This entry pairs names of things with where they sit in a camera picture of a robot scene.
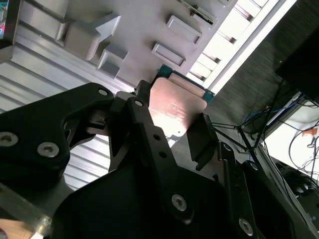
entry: copper plate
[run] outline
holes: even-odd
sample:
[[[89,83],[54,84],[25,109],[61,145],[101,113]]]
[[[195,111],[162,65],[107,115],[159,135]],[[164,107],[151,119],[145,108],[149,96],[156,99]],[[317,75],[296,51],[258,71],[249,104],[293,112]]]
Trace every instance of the copper plate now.
[[[151,116],[167,137],[185,134],[206,106],[207,102],[201,97],[164,77],[158,78],[151,88]]]

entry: wooden surface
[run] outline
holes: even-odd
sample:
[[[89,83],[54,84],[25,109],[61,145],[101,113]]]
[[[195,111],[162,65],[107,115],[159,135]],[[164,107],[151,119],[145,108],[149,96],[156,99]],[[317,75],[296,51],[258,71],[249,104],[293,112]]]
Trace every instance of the wooden surface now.
[[[8,239],[30,239],[32,232],[23,222],[0,219],[0,228]]]

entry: metal frame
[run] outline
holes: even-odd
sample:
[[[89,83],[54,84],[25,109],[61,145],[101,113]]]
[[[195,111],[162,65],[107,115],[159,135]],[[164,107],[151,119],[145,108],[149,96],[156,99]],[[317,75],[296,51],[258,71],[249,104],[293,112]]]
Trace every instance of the metal frame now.
[[[60,45],[39,36],[34,31],[29,30],[23,25],[19,25],[17,29],[16,41],[18,48],[22,45],[45,58],[50,59],[57,65],[63,66],[72,72],[83,76],[88,81],[101,84],[113,93],[120,90],[126,92],[133,92],[134,87],[124,83],[122,80],[112,79],[107,74],[97,71],[96,66],[82,60],[71,53],[64,50]]]
[[[21,0],[10,0],[8,2],[3,39],[0,40],[0,64],[12,58],[20,5]]]

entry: metal plate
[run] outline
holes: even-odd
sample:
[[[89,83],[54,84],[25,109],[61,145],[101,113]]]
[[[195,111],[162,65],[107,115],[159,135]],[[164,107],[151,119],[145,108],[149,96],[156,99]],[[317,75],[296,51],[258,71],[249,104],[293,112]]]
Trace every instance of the metal plate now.
[[[187,25],[174,15],[170,17],[169,21],[167,22],[167,26],[194,44],[198,44],[202,38],[202,34],[199,31]]]
[[[152,53],[173,67],[182,67],[186,62],[184,58],[158,43],[155,44]]]
[[[151,88],[150,112],[153,122],[167,137],[185,134],[207,103],[201,97],[171,82],[158,78]]]

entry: blue cable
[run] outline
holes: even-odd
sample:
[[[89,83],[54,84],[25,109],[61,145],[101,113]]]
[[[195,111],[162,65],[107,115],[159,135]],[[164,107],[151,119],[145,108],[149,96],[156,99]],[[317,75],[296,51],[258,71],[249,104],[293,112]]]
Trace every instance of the blue cable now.
[[[292,107],[296,102],[297,102],[297,101],[293,102],[291,105],[289,105],[289,106],[287,106],[287,107],[283,107],[283,108],[280,108],[280,109],[271,111],[271,113],[276,113],[276,112],[279,112],[279,111],[281,111],[281,110],[289,109],[289,108]],[[267,112],[267,110],[265,110],[265,111],[258,111],[258,112],[252,113],[251,115],[247,116],[247,118],[245,119],[244,123],[246,123],[248,120],[250,120],[251,118],[253,118],[255,115],[259,115],[260,113],[263,113],[263,112]]]

